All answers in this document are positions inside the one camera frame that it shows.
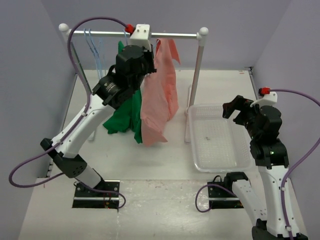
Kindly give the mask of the pink t shirt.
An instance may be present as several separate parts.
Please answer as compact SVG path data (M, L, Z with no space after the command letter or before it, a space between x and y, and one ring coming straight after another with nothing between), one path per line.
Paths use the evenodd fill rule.
M156 72L144 78L140 110L142 143L150 147L166 143L165 127L179 109L174 61L180 64L173 39L160 38L154 57Z

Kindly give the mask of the blue hanger of pink shirt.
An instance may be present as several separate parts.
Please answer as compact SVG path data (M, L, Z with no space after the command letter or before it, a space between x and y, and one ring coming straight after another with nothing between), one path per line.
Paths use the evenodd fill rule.
M155 53L158 52L160 43L161 43L161 40L160 40L160 39L157 39L157 40L156 40L156 43L155 43Z

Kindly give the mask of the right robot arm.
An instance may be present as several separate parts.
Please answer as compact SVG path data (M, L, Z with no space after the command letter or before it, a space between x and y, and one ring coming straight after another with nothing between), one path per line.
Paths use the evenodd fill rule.
M244 126L250 136L250 153L261 176L265 203L262 205L251 190L249 179L243 172L229 173L223 184L227 196L237 196L246 210L254 240L306 240L296 222L289 193L287 148L278 138L282 114L274 101L264 96L253 101L237 95L224 103L222 116L228 119L234 111L237 125Z

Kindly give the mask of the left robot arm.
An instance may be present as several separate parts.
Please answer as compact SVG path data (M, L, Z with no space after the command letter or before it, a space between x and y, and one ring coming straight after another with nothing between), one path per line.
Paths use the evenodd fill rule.
M40 143L61 172L82 182L94 197L103 193L103 178L87 164L79 151L94 130L112 115L112 111L140 89L144 77L154 72L152 47L125 46L76 117L53 139L45 138Z

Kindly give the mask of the blue hanger of green shirt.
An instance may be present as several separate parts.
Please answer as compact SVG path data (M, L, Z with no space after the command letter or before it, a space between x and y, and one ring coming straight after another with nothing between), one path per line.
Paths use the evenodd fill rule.
M125 29L122 30L123 34L124 34L124 40L125 40L125 47L129 45L129 38L127 36L127 32L125 31Z

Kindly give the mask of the green t shirt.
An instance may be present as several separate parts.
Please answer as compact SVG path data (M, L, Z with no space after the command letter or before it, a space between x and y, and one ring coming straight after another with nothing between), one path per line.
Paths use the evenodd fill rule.
M126 100L123 105L114 111L113 115L102 124L107 133L117 134L126 133L131 130L134 133L134 139L138 144L143 143L141 131L141 107L142 93L138 89L131 98Z

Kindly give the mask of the clear plastic tray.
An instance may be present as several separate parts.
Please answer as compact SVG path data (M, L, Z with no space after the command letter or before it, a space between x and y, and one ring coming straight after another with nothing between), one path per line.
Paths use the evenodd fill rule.
M244 127L223 118L219 104L188 108L189 137L195 168L202 173L244 172L254 166Z

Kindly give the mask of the white metal clothes rack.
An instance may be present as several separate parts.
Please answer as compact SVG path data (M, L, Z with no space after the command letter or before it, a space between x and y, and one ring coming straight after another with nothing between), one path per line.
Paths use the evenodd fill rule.
M70 59L72 60L73 57L75 57L76 62L74 62L75 71L80 78L85 91L88 95L92 93L92 89L88 83L88 80L86 78L86 74L84 73L83 67L81 65L81 62L79 60L79 57L77 55L77 52L75 50L75 47L72 43L72 37L73 36L84 36L83 30L77 30L78 27L70 28L67 24L61 23L58 26L59 31L61 32L61 35L63 36L64 40L67 42L67 49ZM206 45L206 39L207 35L209 33L208 28L202 27L197 33L167 33L167 32L151 32L150 39L193 39L198 41L198 49L197 49L197 56L196 56L196 62L195 62L195 68L194 68L194 74L192 79L192 85L189 87L189 93L188 93L188 105L184 111L184 114L188 116L188 110L191 106L194 105L197 87L198 87L198 80L201 70L201 64L203 59L203 53L204 48ZM93 37L112 37L112 38L120 38L124 37L123 32L117 32L117 31L91 31L91 35ZM128 39L132 33L127 32Z

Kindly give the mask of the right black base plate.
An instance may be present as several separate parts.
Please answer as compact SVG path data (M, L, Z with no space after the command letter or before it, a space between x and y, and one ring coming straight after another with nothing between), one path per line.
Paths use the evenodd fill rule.
M211 209L243 209L243 205L238 198L225 190L209 186L207 188L209 206Z

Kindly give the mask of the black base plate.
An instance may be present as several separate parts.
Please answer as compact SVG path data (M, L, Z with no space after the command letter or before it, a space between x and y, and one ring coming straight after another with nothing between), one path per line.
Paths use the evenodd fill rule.
M96 192L88 189L80 182L75 182L73 209L118 209L120 206L119 180L105 180Z
M225 190L209 186L207 188L209 206L211 209L243 209L243 205L238 198Z

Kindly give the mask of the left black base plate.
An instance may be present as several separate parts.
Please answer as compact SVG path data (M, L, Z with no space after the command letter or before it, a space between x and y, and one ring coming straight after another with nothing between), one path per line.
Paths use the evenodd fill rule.
M88 189L80 182L75 182L73 209L118 209L120 206L119 180L105 180L96 192Z

